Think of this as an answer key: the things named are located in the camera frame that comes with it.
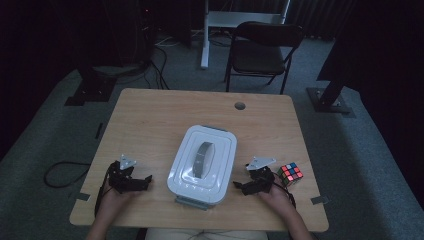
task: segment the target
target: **hole in table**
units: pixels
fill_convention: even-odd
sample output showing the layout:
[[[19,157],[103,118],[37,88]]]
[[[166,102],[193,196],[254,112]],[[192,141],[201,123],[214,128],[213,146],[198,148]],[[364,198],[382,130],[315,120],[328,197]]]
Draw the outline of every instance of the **hole in table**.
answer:
[[[234,107],[237,110],[244,110],[246,108],[246,104],[244,104],[242,102],[236,102],[236,104],[234,104]]]

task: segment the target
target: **person's leg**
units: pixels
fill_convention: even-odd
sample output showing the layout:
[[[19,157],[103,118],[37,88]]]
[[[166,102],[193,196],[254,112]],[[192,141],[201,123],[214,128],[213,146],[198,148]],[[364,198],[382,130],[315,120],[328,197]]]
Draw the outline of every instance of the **person's leg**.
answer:
[[[146,240],[268,240],[263,231],[149,228]]]

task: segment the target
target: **table leg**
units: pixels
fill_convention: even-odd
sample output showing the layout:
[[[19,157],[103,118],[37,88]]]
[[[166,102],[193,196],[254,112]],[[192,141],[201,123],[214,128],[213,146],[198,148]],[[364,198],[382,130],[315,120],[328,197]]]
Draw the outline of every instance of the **table leg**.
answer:
[[[208,68],[209,61],[209,0],[205,0],[205,26],[204,26],[204,36],[203,36],[203,51],[202,51],[202,62],[200,67],[202,69]]]

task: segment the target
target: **wooden table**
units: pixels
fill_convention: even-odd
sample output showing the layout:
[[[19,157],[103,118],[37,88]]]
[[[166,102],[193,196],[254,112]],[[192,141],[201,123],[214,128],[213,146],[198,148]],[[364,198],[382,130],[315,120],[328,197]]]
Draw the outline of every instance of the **wooden table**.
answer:
[[[246,108],[237,110],[242,102]],[[103,139],[70,216],[75,225],[91,225],[97,193],[108,166],[121,154],[137,160],[133,178],[153,175],[148,191],[135,198],[115,221],[116,226],[232,230],[286,230],[283,222],[257,196],[244,196],[230,184],[224,201],[207,211],[174,202],[167,178],[189,127],[226,129],[238,145],[230,181],[251,179],[245,164],[253,156],[272,157],[278,167],[295,162],[303,179],[289,187],[297,210],[310,231],[328,229],[299,122],[290,97],[284,95],[125,89],[116,104]]]

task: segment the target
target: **rubik's cube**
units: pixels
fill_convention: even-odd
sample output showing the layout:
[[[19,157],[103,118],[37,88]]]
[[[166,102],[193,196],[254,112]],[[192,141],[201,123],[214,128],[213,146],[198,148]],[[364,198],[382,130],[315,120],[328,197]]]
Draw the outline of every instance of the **rubik's cube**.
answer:
[[[297,167],[296,163],[290,163],[284,165],[278,169],[278,176],[280,176],[283,184],[288,187],[302,179],[303,174],[300,169]]]

